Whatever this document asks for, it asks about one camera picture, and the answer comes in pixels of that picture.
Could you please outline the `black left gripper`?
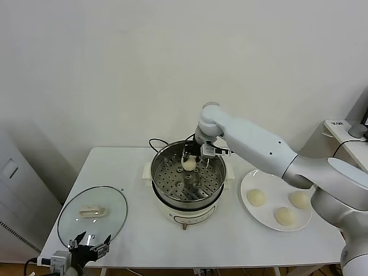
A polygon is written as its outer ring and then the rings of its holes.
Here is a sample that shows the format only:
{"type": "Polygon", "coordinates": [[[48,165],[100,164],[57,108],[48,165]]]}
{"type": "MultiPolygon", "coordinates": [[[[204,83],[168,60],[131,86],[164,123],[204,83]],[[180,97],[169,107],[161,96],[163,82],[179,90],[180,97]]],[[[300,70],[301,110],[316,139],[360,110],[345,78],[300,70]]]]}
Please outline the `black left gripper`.
{"type": "Polygon", "coordinates": [[[88,262],[95,262],[97,256],[105,256],[109,252],[111,235],[97,246],[79,245],[86,231],[78,234],[68,243],[71,253],[71,266],[75,269],[83,269],[88,262]]]}

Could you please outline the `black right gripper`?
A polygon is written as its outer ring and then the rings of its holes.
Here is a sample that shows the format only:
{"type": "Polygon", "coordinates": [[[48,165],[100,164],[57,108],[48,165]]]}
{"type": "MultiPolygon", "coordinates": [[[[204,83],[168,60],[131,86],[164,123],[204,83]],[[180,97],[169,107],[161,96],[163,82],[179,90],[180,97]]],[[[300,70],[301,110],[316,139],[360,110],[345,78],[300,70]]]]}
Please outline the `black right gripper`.
{"type": "Polygon", "coordinates": [[[201,144],[198,144],[195,140],[187,140],[185,142],[185,149],[183,150],[182,157],[181,157],[181,164],[182,167],[188,161],[189,155],[196,156],[195,162],[200,163],[202,160],[201,156],[201,144]]]}

